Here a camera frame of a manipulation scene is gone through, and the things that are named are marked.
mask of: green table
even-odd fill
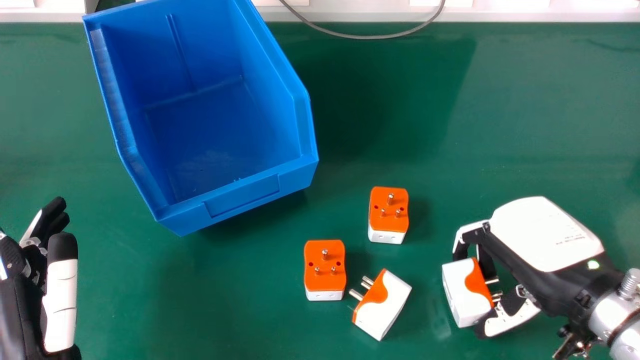
[[[312,98],[314,183],[178,238],[116,155],[82,27],[0,26],[0,224],[19,236],[67,198],[86,359],[548,359],[562,319],[479,341],[440,280],[460,225],[528,195],[583,221],[621,268],[640,265],[637,24],[435,24],[386,42],[271,27]],[[378,184],[411,194],[401,246],[367,239]],[[356,300],[307,302],[312,238],[344,240],[353,285],[386,267],[413,286],[384,341],[351,324]]]

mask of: gray wire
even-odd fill
[[[431,24],[444,9],[444,2],[445,2],[445,0],[440,0],[438,9],[436,10],[435,13],[433,13],[433,15],[429,19],[427,19],[427,21],[409,30],[401,31],[399,33],[386,34],[386,35],[352,35],[352,34],[339,33],[337,31],[331,31],[329,29],[321,28],[320,26],[307,20],[307,18],[305,18],[304,16],[300,15],[300,13],[297,12],[294,8],[292,8],[291,5],[287,4],[286,0],[279,0],[279,1],[284,5],[284,7],[287,8],[287,10],[289,10],[293,15],[295,15],[298,19],[300,19],[300,21],[304,22],[306,25],[310,26],[311,28],[321,31],[325,34],[333,35],[335,37],[350,38],[353,40],[385,40],[390,38],[399,38],[399,37],[404,37],[406,35],[411,35],[414,32],[420,31],[425,26]]]

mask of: blue storage container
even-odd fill
[[[84,17],[116,148],[154,218],[192,233],[309,186],[309,96],[250,0]]]

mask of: bin bottom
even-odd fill
[[[150,106],[147,121],[175,202],[293,160],[242,78]]]

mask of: robotic hand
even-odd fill
[[[61,197],[42,208],[17,243],[0,229],[0,359],[80,359],[76,238]]]
[[[598,237],[548,199],[518,199],[461,227],[453,260],[442,279],[458,327],[487,338],[542,312],[568,319],[554,359],[588,357],[594,343],[613,359],[640,359],[640,270],[617,270]],[[489,290],[499,281],[494,260],[519,282],[506,294]]]

